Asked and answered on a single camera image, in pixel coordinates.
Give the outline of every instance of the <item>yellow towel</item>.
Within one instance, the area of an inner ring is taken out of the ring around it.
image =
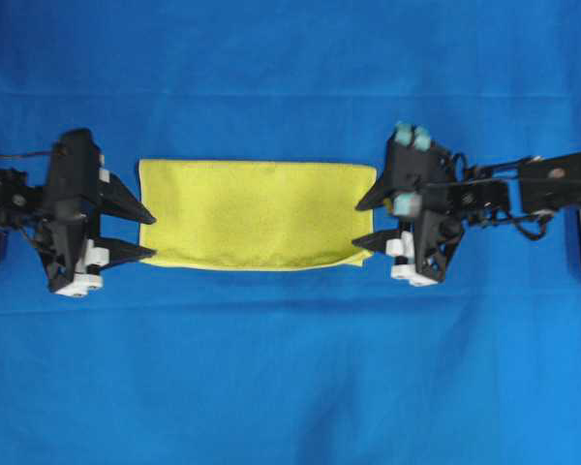
[[[375,182],[370,167],[333,163],[143,160],[145,262],[218,270],[291,271],[370,257],[351,240],[373,231],[355,205]]]

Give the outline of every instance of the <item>blue cloth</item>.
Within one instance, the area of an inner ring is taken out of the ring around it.
[[[581,150],[581,1],[0,0],[1,153],[88,126],[136,191],[140,158],[381,169],[398,120],[475,163]],[[469,231],[430,289],[385,257],[137,263],[83,300],[12,234],[0,464],[581,465],[577,231],[550,226]]]

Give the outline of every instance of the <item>towel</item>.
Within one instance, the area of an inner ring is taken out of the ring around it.
[[[157,223],[139,242],[145,262],[215,270],[292,271],[361,266],[351,241],[371,233],[354,207],[371,167],[333,163],[143,160],[142,202]]]

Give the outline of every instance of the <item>wire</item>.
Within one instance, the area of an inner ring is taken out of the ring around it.
[[[495,176],[486,177],[482,179],[470,179],[468,181],[454,181],[454,182],[427,182],[421,184],[423,187],[429,189],[442,187],[456,187],[456,186],[472,186],[475,184],[487,184],[494,181],[520,181],[520,182],[536,182],[536,183],[552,183],[565,185],[579,185],[581,186],[581,179],[551,179],[551,178],[536,178],[536,177],[518,177],[518,176]]]
[[[33,158],[33,157],[46,157],[51,155],[50,151],[37,151],[37,152],[28,152],[28,153],[17,153],[14,155],[6,155],[0,153],[0,160],[12,160],[15,158]]]

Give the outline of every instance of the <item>white plastic part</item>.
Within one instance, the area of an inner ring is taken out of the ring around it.
[[[104,182],[109,182],[109,171],[105,168],[99,168],[99,178]]]
[[[404,257],[414,262],[415,249],[413,247],[413,234],[409,231],[403,231],[400,239],[389,239],[385,243],[385,253],[389,257]]]
[[[102,247],[95,247],[95,241],[88,239],[86,252],[84,253],[84,265],[106,266],[109,264],[109,250]]]
[[[418,274],[415,270],[415,249],[413,244],[413,234],[409,231],[402,231],[400,239],[389,239],[385,244],[385,253],[389,257],[403,257],[407,259],[405,264],[395,264],[391,268],[393,279],[404,279],[415,287],[431,286],[437,284],[434,279]]]
[[[95,247],[95,241],[88,239],[82,257],[77,261],[74,280],[57,294],[67,297],[84,297],[89,291],[97,291],[104,286],[104,279],[96,274],[87,274],[86,267],[94,264],[105,266],[109,263],[109,250]]]
[[[97,291],[103,286],[104,279],[101,276],[76,273],[74,281],[56,293],[67,297],[84,297],[89,291]]]

